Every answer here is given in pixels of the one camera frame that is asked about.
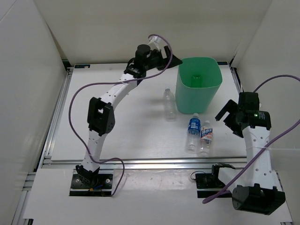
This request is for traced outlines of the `orange white label bottle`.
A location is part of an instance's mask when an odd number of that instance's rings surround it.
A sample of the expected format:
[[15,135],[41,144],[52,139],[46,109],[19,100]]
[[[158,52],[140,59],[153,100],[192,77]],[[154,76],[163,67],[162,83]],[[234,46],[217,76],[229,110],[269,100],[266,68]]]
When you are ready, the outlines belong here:
[[213,128],[209,120],[206,120],[200,130],[200,154],[208,156],[212,146]]

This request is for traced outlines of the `green plastic bottle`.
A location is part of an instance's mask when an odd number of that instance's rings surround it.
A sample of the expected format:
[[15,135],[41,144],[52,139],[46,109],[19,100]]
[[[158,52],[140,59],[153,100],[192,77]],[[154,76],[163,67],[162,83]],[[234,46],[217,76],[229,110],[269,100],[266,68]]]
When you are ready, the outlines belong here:
[[191,84],[190,87],[191,88],[201,88],[203,86],[203,77],[202,75],[192,75],[191,76]]

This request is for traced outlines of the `clear bottle white cap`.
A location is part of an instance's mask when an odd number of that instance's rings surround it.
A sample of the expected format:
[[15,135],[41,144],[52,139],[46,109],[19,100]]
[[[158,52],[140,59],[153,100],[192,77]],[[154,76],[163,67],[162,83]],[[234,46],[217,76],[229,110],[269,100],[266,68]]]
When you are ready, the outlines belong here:
[[177,111],[175,105],[175,97],[169,88],[166,88],[164,91],[163,103],[165,119],[169,121],[176,120]]

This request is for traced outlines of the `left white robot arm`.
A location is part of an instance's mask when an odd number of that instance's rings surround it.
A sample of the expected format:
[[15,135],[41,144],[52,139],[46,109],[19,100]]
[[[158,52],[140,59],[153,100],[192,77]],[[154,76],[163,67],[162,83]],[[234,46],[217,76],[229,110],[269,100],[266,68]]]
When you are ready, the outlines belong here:
[[147,71],[156,68],[163,73],[168,68],[182,64],[174,56],[170,45],[163,50],[151,49],[142,44],[137,47],[135,57],[131,58],[117,82],[101,97],[92,97],[89,101],[87,123],[89,139],[84,142],[86,153],[84,160],[76,171],[81,182],[89,188],[98,183],[98,173],[102,162],[99,160],[104,140],[115,126],[114,111],[121,100],[143,80],[147,79]]

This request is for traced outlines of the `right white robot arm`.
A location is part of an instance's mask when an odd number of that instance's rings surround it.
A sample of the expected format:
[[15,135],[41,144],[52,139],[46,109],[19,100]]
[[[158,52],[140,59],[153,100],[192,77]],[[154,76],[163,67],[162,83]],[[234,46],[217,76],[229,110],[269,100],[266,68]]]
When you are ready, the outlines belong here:
[[270,143],[270,114],[259,110],[257,100],[249,103],[229,100],[215,119],[220,120],[225,113],[229,113],[225,125],[245,141],[247,164],[243,169],[221,166],[213,173],[210,176],[212,185],[225,186],[212,199],[231,194],[235,210],[270,215],[285,202],[285,193],[271,168],[267,147]]

